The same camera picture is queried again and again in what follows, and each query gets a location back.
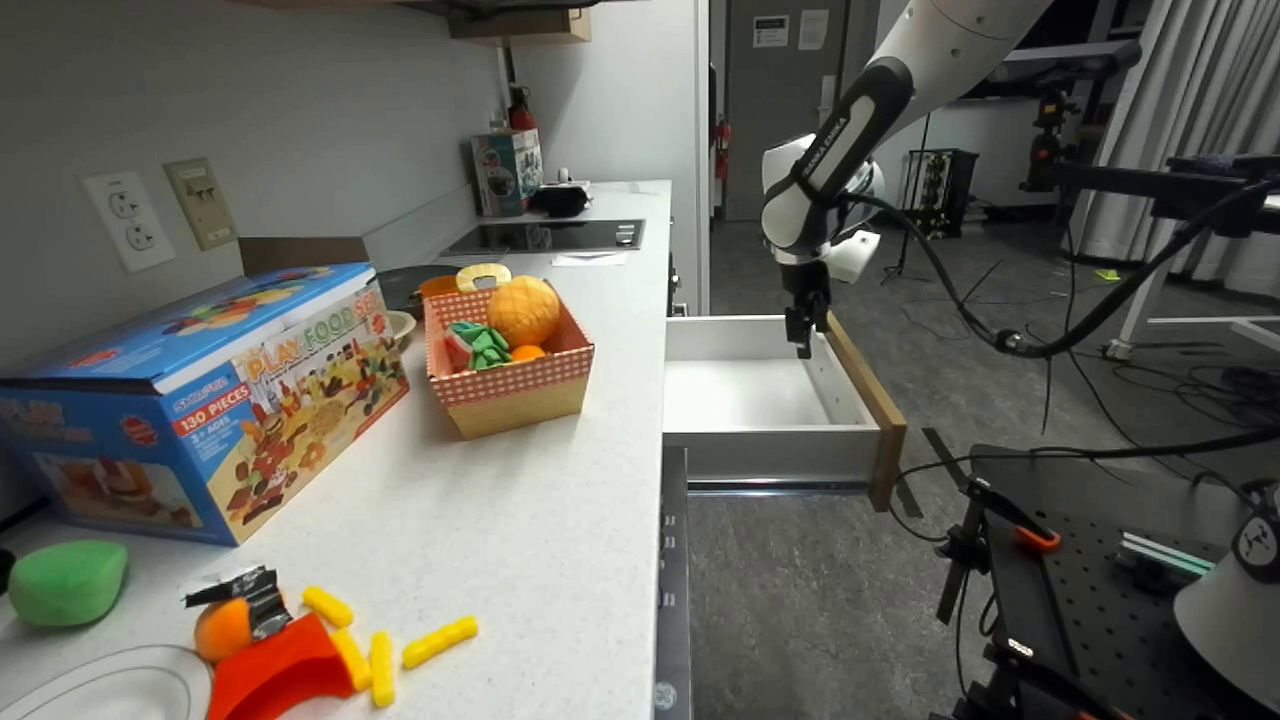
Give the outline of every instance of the drawer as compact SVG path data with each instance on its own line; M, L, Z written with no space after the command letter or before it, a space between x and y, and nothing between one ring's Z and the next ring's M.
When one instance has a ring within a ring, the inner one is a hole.
M860 484L888 508L907 424L835 317L796 362L779 317L672 317L663 445L692 490Z

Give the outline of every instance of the wall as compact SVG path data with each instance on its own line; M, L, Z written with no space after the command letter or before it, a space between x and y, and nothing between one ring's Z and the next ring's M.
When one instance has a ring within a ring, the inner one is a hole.
M879 0L875 36L883 40L897 16L905 14L905 0ZM927 147L964 147L978 154L970 173L970 197L978 206L1050 206L1050 194L1025 194L1019 179L1028 177L1028 154L1035 142L1035 100L956 100L948 110L931 113L927 125ZM905 156L920 147L923 120L900 130L893 142L875 147L875 161L883 169L883 197L893 206L905 201Z
M708 0L596 5L587 46L516 46L548 169L672 179L677 303L708 313Z
M194 249L164 161L209 156L241 237L368 237L405 266L472 225L461 142L497 113L490 49L412 7L6 0L0 69L0 363L241 271ZM116 169L174 262L116 262L78 184Z

